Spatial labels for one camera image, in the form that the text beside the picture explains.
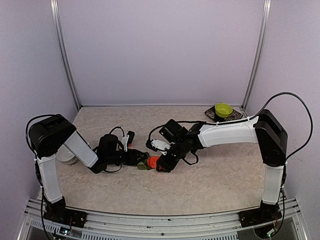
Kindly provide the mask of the orange pill bottle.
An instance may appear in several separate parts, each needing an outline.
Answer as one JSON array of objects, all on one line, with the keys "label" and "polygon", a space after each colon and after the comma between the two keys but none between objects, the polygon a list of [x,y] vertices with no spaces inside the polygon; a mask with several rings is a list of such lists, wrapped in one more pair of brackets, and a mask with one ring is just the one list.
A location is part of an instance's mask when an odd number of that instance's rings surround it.
[{"label": "orange pill bottle", "polygon": [[152,169],[156,169],[157,168],[157,162],[158,162],[159,158],[160,158],[160,156],[150,156],[147,159],[147,165]]}]

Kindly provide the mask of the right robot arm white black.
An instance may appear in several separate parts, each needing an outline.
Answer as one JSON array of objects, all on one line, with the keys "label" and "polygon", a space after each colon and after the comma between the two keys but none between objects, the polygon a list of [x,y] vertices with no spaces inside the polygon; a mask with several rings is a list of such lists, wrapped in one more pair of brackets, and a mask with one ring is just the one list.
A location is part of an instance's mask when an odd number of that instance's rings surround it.
[{"label": "right robot arm white black", "polygon": [[266,222],[279,210],[279,197],[284,184],[287,162],[288,134],[275,116],[264,109],[257,116],[230,122],[207,123],[193,121],[186,129],[181,121],[170,119],[161,125],[159,133],[169,142],[168,146],[155,144],[151,147],[161,151],[155,162],[158,172],[171,172],[188,153],[195,155],[198,150],[217,145],[251,143],[258,144],[265,178],[262,200],[256,210],[256,218]]}]

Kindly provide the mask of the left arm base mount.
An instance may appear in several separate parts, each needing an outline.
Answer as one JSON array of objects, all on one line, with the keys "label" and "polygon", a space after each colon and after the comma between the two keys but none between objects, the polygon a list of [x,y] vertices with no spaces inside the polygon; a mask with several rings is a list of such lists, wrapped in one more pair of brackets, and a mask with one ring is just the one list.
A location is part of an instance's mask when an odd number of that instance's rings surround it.
[{"label": "left arm base mount", "polygon": [[43,214],[43,218],[54,223],[83,229],[87,220],[87,215],[88,214],[84,211],[64,208],[46,210]]}]

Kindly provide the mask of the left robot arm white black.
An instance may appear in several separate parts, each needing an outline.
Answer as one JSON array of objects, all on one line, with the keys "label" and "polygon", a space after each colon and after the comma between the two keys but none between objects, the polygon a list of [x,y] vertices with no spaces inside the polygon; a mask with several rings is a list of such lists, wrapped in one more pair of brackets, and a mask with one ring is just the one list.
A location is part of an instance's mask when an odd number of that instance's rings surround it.
[{"label": "left robot arm white black", "polygon": [[50,214],[63,223],[70,218],[64,207],[56,162],[71,164],[80,161],[94,174],[108,173],[108,166],[138,166],[149,154],[130,147],[134,132],[123,132],[119,139],[112,132],[103,135],[98,145],[91,148],[75,125],[61,114],[45,114],[32,118],[26,125],[25,138],[33,152],[37,178],[43,197],[51,205]]}]

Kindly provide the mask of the green weekly pill organizer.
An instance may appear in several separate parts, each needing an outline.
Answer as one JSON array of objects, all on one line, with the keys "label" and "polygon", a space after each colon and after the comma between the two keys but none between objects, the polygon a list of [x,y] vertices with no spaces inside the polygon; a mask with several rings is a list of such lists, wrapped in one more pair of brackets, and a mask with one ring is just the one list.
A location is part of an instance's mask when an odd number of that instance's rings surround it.
[{"label": "green weekly pill organizer", "polygon": [[152,169],[152,168],[148,165],[148,159],[147,159],[147,158],[141,160],[136,166],[137,166],[137,168],[138,168],[139,170],[147,170],[147,171],[149,171],[149,170]]}]

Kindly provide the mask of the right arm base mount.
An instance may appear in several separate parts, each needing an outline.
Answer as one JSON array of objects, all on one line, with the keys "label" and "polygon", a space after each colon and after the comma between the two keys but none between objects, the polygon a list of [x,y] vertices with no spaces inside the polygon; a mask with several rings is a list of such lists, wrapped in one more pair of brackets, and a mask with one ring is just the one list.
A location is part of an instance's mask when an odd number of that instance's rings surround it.
[{"label": "right arm base mount", "polygon": [[262,209],[261,207],[240,211],[238,213],[242,228],[264,224],[282,218],[282,213],[279,208]]}]

